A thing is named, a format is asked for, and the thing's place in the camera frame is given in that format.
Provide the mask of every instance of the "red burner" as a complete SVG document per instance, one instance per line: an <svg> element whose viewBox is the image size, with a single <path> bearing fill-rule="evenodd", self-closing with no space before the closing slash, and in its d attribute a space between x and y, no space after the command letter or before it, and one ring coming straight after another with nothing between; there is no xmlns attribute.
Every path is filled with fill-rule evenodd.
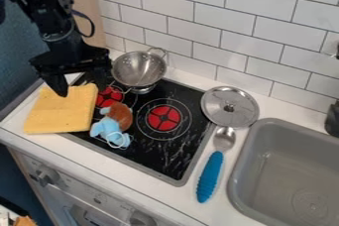
<svg viewBox="0 0 339 226"><path fill-rule="evenodd" d="M181 117L177 109L172 106L157 106L149 113L147 118L149 125L157 131L171 131L178 126Z"/></svg>
<svg viewBox="0 0 339 226"><path fill-rule="evenodd" d="M96 99L96 106L109 107L114 102L121 102L124 99L122 89L119 87L106 87L104 91L98 94Z"/></svg>

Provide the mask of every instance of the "blue spoon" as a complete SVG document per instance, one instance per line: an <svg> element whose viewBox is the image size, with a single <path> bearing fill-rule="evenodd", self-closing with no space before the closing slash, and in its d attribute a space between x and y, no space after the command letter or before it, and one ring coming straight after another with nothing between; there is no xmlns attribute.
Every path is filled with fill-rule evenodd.
<svg viewBox="0 0 339 226"><path fill-rule="evenodd" d="M213 194L224 162L223 153L232 149L235 140L236 136L233 128L220 127L216 131L213 138L216 152L209 157L196 189L197 200L200 203L206 202Z"/></svg>

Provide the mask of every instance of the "colander handle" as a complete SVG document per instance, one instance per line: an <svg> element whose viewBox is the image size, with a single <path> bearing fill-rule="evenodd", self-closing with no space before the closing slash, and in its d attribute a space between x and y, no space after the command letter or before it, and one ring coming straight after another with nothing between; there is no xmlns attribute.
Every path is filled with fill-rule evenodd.
<svg viewBox="0 0 339 226"><path fill-rule="evenodd" d="M168 52L166 50L162 49L162 48L149 48L147 50L147 55L149 56L152 53L152 51L154 51L154 50L163 52L163 55L161 57L165 57L168 54Z"/></svg>

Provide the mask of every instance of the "gray sink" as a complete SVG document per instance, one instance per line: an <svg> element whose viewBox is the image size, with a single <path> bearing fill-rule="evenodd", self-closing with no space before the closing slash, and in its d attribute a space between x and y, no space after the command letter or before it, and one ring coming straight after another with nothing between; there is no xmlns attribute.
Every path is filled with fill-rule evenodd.
<svg viewBox="0 0 339 226"><path fill-rule="evenodd" d="M339 139L278 119L260 120L227 192L240 212L270 226L338 226Z"/></svg>

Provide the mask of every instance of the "metal pot lid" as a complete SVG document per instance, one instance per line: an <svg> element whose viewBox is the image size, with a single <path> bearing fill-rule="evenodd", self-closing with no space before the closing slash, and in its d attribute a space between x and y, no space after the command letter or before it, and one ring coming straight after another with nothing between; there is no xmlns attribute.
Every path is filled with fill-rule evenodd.
<svg viewBox="0 0 339 226"><path fill-rule="evenodd" d="M201 98L201 109L218 126L246 128L259 118L259 106L248 93L235 87L214 87Z"/></svg>

